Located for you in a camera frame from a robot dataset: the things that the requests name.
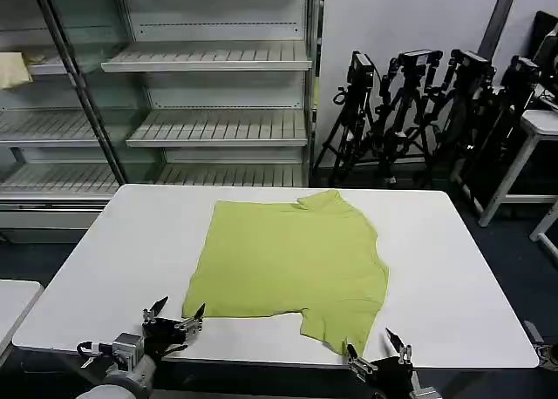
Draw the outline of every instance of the glass door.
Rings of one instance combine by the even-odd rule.
[[[37,0],[0,0],[0,52],[0,210],[106,203],[118,177]]]
[[[76,89],[101,143],[105,140],[105,156],[119,170],[123,184],[153,183],[162,168],[159,153],[126,144],[149,111],[141,80],[135,74],[113,75],[101,69],[129,41],[119,0],[44,1],[61,28],[68,57],[75,64]]]

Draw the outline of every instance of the white table leg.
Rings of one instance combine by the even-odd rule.
[[[488,222],[492,219],[498,207],[500,207],[502,201],[506,198],[509,189],[512,188],[517,177],[520,175],[523,166],[529,160],[529,157],[533,153],[535,147],[539,143],[539,135],[531,135],[527,138],[523,146],[521,147],[517,157],[515,157],[514,162],[507,170],[506,176],[498,186],[498,189],[494,193],[494,196],[488,203],[487,208],[485,208],[484,212],[481,214],[479,219],[479,225],[485,227],[488,225]]]
[[[0,367],[3,366],[3,364],[6,362],[6,360],[8,359],[8,356],[11,353],[11,350],[14,348],[13,345],[10,344],[8,345],[8,347],[6,347],[6,349],[3,351],[2,354],[0,354]]]
[[[532,241],[538,240],[541,233],[545,233],[555,223],[556,219],[558,219],[558,201],[554,203],[550,211],[548,211],[546,216],[541,220],[541,223],[539,223],[531,235],[529,235],[529,238]]]

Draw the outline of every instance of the tripod leg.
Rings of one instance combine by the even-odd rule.
[[[390,188],[393,188],[397,184],[397,179],[391,171],[391,165],[396,159],[395,155],[398,149],[398,134],[403,130],[405,116],[411,106],[412,91],[400,88],[392,105],[397,105],[399,100],[401,100],[401,104],[399,105],[393,126],[389,128],[385,134],[384,152],[382,153],[382,158],[380,159],[380,173],[384,176],[384,180]]]
[[[317,171],[317,168],[322,163],[323,157],[325,156],[325,153],[327,152],[327,150],[331,148],[331,142],[335,138],[335,135],[337,134],[337,130],[339,129],[340,125],[341,125],[341,116],[339,116],[337,118],[335,124],[333,125],[333,129],[331,129],[330,136],[328,136],[328,138],[322,144],[322,151],[320,151],[320,154],[317,157],[316,163],[314,164],[314,172]]]
[[[339,166],[341,165],[341,158],[344,155],[344,149],[347,145],[347,135],[349,135],[349,128],[345,127],[343,129],[343,135],[341,136],[341,142],[339,142],[339,151],[337,152],[335,163],[333,164],[333,171],[330,175],[330,187],[334,187],[337,183],[337,175],[339,173]]]

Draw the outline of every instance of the yellow cloth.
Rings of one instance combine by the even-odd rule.
[[[183,315],[202,303],[208,317],[301,312],[301,334],[339,354],[349,338],[362,354],[389,277],[377,237],[335,190],[297,204],[218,201]]]
[[[21,52],[0,52],[0,90],[32,81]]]

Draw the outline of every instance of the camera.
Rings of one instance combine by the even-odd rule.
[[[347,83],[372,88],[374,85],[374,64],[365,53],[352,52],[349,70],[347,71]]]
[[[442,56],[442,51],[429,51],[424,49],[422,51],[400,53],[398,59],[399,63],[404,67],[412,67],[439,62]]]

